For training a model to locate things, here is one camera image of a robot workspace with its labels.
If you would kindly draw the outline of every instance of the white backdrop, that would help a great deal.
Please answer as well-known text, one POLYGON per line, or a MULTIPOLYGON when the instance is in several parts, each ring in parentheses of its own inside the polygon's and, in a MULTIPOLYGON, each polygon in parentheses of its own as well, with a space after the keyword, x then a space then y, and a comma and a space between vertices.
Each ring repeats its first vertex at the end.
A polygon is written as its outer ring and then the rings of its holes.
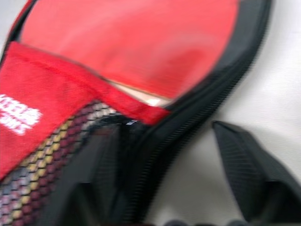
MULTIPOLYGON (((275 0, 268 35, 248 76, 214 116, 253 132, 301 181, 301 0, 275 0)), ((0 46, 25 0, 0 1, 0 46)), ((210 125, 179 156, 147 217, 224 225, 241 218, 210 125)))

